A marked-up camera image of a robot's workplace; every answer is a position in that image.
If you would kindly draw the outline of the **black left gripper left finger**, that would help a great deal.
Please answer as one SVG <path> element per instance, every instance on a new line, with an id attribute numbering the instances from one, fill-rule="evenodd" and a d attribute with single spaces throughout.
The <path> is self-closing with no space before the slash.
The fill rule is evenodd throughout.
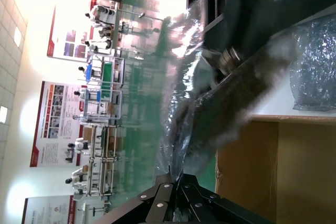
<path id="1" fill-rule="evenodd" d="M 111 223 L 172 223 L 175 186 L 170 174 L 156 176 L 151 188 L 94 221 Z"/>

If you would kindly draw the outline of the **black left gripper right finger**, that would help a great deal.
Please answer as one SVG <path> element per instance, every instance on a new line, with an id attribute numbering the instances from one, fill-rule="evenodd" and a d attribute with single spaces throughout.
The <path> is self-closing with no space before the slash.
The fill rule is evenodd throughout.
<path id="1" fill-rule="evenodd" d="M 178 184 L 177 208 L 191 223 L 271 223 L 200 186 L 194 175 L 183 174 Z"/>

